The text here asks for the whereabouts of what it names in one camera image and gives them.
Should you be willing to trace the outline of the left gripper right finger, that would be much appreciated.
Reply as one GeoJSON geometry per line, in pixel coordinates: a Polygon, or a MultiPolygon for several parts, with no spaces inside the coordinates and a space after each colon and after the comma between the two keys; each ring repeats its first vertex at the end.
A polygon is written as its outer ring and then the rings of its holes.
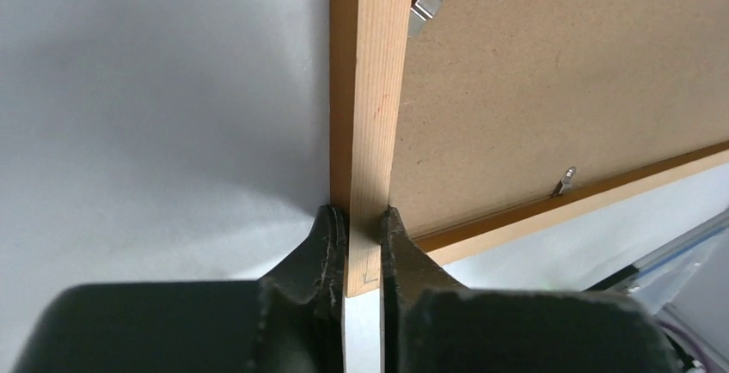
{"type": "Polygon", "coordinates": [[[442,299],[464,285],[416,245],[394,206],[382,215],[380,241],[382,371],[435,372],[447,337],[442,299]]]}

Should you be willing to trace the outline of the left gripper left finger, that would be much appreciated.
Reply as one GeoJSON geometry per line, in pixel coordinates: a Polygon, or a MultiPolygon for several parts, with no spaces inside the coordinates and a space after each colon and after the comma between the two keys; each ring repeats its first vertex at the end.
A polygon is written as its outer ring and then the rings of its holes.
{"type": "Polygon", "coordinates": [[[259,372],[343,372],[346,220],[321,206],[309,234],[259,281],[259,372]]]}

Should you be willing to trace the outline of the brown wooden photo frame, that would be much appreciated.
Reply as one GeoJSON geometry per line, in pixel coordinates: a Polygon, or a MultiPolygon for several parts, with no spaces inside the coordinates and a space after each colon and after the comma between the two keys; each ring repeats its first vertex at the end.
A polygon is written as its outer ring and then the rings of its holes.
{"type": "Polygon", "coordinates": [[[441,264],[728,161],[728,0],[330,0],[345,292],[395,206],[441,264]]]}

